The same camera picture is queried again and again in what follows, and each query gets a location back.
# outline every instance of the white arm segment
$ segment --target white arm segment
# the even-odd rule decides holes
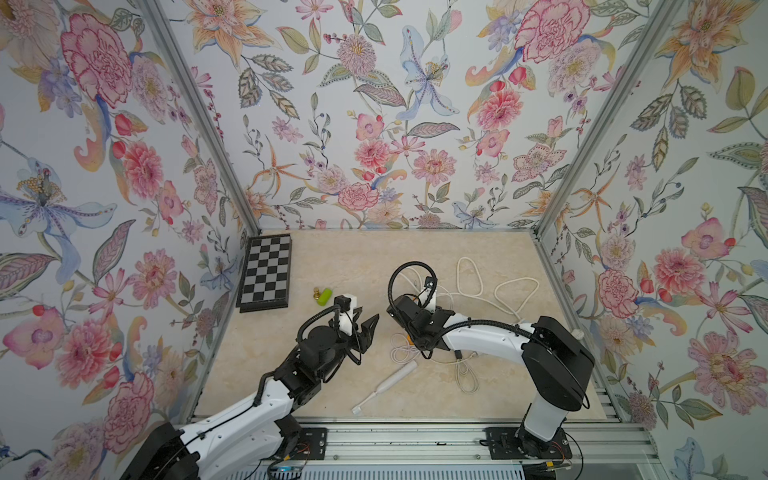
[[[451,326],[467,319],[461,313],[456,313],[445,322],[445,326]],[[534,329],[530,323],[519,323],[519,326],[523,330],[533,333]],[[452,330],[446,333],[442,339],[451,350],[471,350],[521,364],[523,364],[522,346],[529,341],[527,338],[517,336],[507,330],[486,325],[473,325],[472,327]],[[544,442],[549,442],[567,414],[567,410],[559,409],[536,393],[531,408],[525,416],[524,427]]]
[[[282,382],[266,381],[261,405],[249,409],[256,393],[247,396],[226,410],[202,422],[184,426],[181,441],[185,444],[210,427],[247,410],[236,419],[212,432],[202,440],[192,440],[187,447],[190,452],[200,453],[197,464],[200,480],[226,478],[245,465],[271,456],[280,447],[283,437],[275,420],[291,413],[293,399]]]

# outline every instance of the black cable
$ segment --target black cable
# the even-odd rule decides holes
[[[578,478],[581,477],[581,473],[584,471],[584,452],[581,450],[581,445],[578,444],[576,439],[573,438],[573,436],[570,433],[566,432],[565,430],[563,430],[563,433],[571,437],[571,440],[573,440],[576,446],[578,447],[578,456],[581,458],[581,467],[578,469],[578,475],[576,475],[576,478],[574,478],[574,480],[578,480]]]

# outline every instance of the floral wallpaper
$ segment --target floral wallpaper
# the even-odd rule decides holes
[[[690,0],[547,230],[618,408],[671,478],[764,478],[768,6]]]
[[[242,227],[133,2],[1,1],[0,85],[0,477],[117,478],[195,400]]]
[[[288,230],[533,227],[654,6],[163,3],[255,216]]]

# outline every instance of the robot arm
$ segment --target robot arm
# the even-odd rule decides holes
[[[121,480],[226,478],[254,459],[286,458],[296,450],[301,427],[290,415],[333,378],[345,358],[361,363],[379,316],[360,326],[357,298],[338,296],[333,306],[308,319],[296,346],[259,389],[228,409],[180,430],[165,423],[141,446]],[[328,325],[313,323],[333,314]]]
[[[426,268],[431,275],[426,278],[424,290],[418,296],[393,299],[395,278],[414,265]],[[472,350],[524,364],[538,392],[515,438],[521,454],[542,458],[561,431],[568,412],[582,407],[594,357],[551,317],[519,325],[471,319],[436,306],[436,289],[437,277],[432,268],[421,262],[405,263],[389,279],[387,313],[409,334],[422,355],[432,355],[434,348]]]

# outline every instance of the green object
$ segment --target green object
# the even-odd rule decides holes
[[[325,306],[326,303],[328,303],[328,300],[330,299],[331,295],[333,295],[333,292],[330,288],[326,288],[323,290],[323,293],[320,295],[320,298],[317,299],[317,304],[320,306]]]

